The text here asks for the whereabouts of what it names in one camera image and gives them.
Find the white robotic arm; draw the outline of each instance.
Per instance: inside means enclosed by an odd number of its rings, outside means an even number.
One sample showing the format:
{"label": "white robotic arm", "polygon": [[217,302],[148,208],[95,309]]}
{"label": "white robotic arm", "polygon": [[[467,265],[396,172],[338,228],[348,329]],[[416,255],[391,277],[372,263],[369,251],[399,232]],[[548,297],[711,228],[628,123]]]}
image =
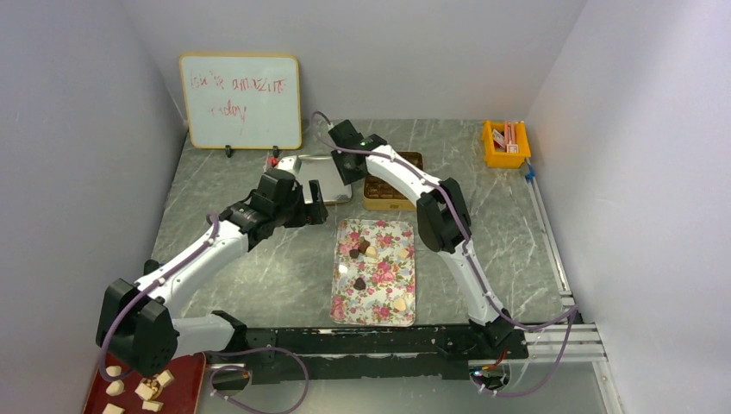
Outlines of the white robotic arm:
{"label": "white robotic arm", "polygon": [[[433,187],[426,185],[426,182],[437,183],[440,181],[436,177],[417,170],[415,166],[397,154],[390,145],[381,145],[372,151],[377,154],[386,155],[387,157],[378,157],[377,155],[366,156],[365,165],[368,172],[374,177],[378,177],[389,183],[414,205],[417,205],[419,199],[422,198],[422,194],[430,193],[434,190]],[[417,170],[421,174],[421,177],[415,175],[413,170],[410,170],[404,164],[408,164],[411,168]],[[475,255],[473,241],[462,241],[455,247],[452,253],[447,251],[438,251],[436,253],[446,262],[459,289],[465,296],[470,319],[480,325],[485,325],[496,320],[498,314],[487,302],[485,296],[490,295],[492,301],[501,309],[503,308],[503,303],[495,296],[490,288],[490,283],[484,276],[483,269],[479,265],[478,258]],[[478,278],[472,275],[472,270],[467,262],[468,256],[476,264],[476,268],[479,271]]]}
{"label": "white robotic arm", "polygon": [[[456,181],[439,180],[418,170],[385,140],[377,135],[364,138],[349,121],[332,127],[329,133],[339,147],[354,150],[347,154],[332,152],[343,183],[350,184],[370,173],[416,205],[419,236],[446,262],[465,295],[470,325],[494,348],[510,334],[512,326],[505,324],[490,304],[488,299],[498,309],[503,308],[478,263],[472,239],[463,237],[464,231],[469,231],[470,218]],[[310,181],[309,187],[313,203],[305,204],[302,187],[292,174],[268,170],[257,190],[249,195],[250,202],[247,198],[228,207],[218,217],[219,225],[169,263],[146,269],[147,274],[134,285],[121,279],[112,283],[104,296],[97,345],[104,351],[107,340],[109,352],[143,376],[157,373],[179,356],[247,348],[246,339],[238,335],[246,331],[246,325],[235,318],[222,311],[206,317],[180,318],[181,308],[210,277],[269,237],[276,227],[323,223],[327,211],[319,186]],[[462,223],[454,221],[444,203],[453,204]],[[202,246],[207,247],[191,259]],[[123,312],[146,288],[152,288],[147,296],[132,311]]]}

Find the whiteboard frame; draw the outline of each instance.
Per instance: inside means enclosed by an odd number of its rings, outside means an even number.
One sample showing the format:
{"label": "whiteboard frame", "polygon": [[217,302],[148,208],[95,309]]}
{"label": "whiteboard frame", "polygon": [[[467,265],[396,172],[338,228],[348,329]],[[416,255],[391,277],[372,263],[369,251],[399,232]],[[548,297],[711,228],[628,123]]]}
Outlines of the whiteboard frame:
{"label": "whiteboard frame", "polygon": [[[183,99],[185,100],[185,114],[188,116],[188,133],[191,136],[191,144],[193,147],[200,149],[225,149],[226,146],[200,146],[197,145],[193,140],[193,133],[191,128],[191,114],[188,111],[188,92],[185,91],[185,74],[183,73],[183,58],[188,56],[197,56],[202,58],[289,58],[295,62],[295,71],[297,72],[297,114],[299,115],[299,143],[296,147],[279,147],[279,149],[299,149],[302,146],[302,99],[299,95],[299,61],[291,54],[276,54],[276,53],[183,53],[178,58],[178,69],[180,71],[180,83],[183,87]],[[272,147],[234,147],[231,149],[272,149]]]}

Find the black metal frame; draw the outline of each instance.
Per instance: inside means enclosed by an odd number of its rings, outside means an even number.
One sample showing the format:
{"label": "black metal frame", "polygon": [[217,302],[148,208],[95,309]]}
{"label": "black metal frame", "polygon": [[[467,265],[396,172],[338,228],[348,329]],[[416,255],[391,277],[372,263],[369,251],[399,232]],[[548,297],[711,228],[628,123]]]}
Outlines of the black metal frame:
{"label": "black metal frame", "polygon": [[[507,359],[528,358],[521,330],[513,330],[500,348],[491,348],[468,323],[409,328],[247,329],[246,339],[249,348],[272,345],[299,355],[312,380],[423,375],[464,380],[468,378],[469,360],[496,360],[505,349]],[[234,358],[209,356],[209,363],[245,363],[257,384],[303,378],[292,358],[275,352]]]}

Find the pink floral pattern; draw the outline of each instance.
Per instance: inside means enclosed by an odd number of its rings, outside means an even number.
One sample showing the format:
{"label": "pink floral pattern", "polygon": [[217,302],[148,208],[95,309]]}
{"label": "pink floral pattern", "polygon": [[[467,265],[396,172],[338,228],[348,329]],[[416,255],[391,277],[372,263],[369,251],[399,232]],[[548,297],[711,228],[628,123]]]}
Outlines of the pink floral pattern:
{"label": "pink floral pattern", "polygon": [[[415,321],[416,276],[414,230],[406,222],[385,220],[343,220],[338,225],[335,247],[330,317],[336,323],[382,326],[410,326]],[[361,254],[352,259],[350,251],[361,239],[378,251],[378,258]],[[401,259],[398,253],[409,254]],[[362,278],[366,288],[357,290]],[[406,306],[399,310],[399,305]]]}

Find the gray wall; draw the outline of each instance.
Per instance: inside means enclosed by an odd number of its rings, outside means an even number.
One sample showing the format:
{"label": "gray wall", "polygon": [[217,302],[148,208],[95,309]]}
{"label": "gray wall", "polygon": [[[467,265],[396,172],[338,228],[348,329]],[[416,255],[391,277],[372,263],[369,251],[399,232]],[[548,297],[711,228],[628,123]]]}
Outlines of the gray wall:
{"label": "gray wall", "polygon": [[527,123],[627,413],[731,407],[731,3],[591,0]]}
{"label": "gray wall", "polygon": [[0,404],[80,412],[101,299],[140,275],[182,146],[117,1],[0,4]]}
{"label": "gray wall", "polygon": [[123,0],[180,104],[189,52],[299,58],[303,114],[523,118],[586,0]]}

